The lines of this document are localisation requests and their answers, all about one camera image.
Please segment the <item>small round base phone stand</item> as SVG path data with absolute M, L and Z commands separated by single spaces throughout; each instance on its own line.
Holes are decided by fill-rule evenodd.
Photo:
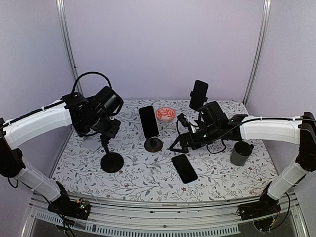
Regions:
M 150 138 L 145 141 L 144 148 L 151 153 L 159 152 L 163 148 L 163 142 L 159 138 Z

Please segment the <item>black phone with white edge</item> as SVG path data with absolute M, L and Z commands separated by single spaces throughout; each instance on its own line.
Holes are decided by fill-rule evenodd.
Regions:
M 138 110 L 139 117 L 146 139 L 154 138 L 159 135 L 158 124 L 155 111 L 152 105 L 141 107 Z

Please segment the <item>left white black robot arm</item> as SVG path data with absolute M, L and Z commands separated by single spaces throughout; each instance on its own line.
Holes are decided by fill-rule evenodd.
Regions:
M 123 167 L 123 157 L 108 149 L 109 140 L 115 138 L 120 121 L 115 119 L 123 106 L 123 99 L 109 86 L 95 96 L 85 98 L 71 92 L 54 103 L 36 109 L 15 119 L 0 121 L 0 174 L 14 178 L 31 190 L 41 194 L 48 202 L 48 210 L 61 216 L 87 220 L 89 201 L 72 201 L 63 185 L 49 179 L 29 163 L 23 162 L 19 147 L 60 127 L 72 126 L 80 137 L 89 136 L 91 130 L 100 134 L 105 155 L 100 165 L 103 171 L 115 173 Z

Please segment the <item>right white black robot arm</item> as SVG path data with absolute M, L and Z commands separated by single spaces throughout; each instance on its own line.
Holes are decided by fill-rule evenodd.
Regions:
M 271 140 L 299 145 L 297 157 L 263 190 L 259 200 L 240 205 L 237 213 L 242 220 L 280 212 L 278 200 L 297 185 L 309 172 L 316 169 L 316 119 L 310 112 L 300 117 L 268 118 L 237 114 L 227 118 L 216 101 L 197 109 L 198 120 L 190 121 L 184 114 L 178 121 L 188 128 L 178 135 L 170 151 L 188 153 L 216 140 Z

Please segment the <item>black gooseneck stand round base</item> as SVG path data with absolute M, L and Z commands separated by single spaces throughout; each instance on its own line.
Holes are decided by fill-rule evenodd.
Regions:
M 101 135 L 100 139 L 101 145 L 105 151 L 105 154 L 102 156 L 100 161 L 101 169 L 106 173 L 116 173 L 120 171 L 124 165 L 123 157 L 119 153 L 110 152 L 108 148 L 108 143 L 110 140 L 109 137 Z

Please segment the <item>tall black clamp phone stand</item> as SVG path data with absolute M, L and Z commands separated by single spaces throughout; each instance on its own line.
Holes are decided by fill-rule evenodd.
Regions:
M 191 91 L 190 97 L 189 108 L 197 112 L 207 101 L 206 92 Z

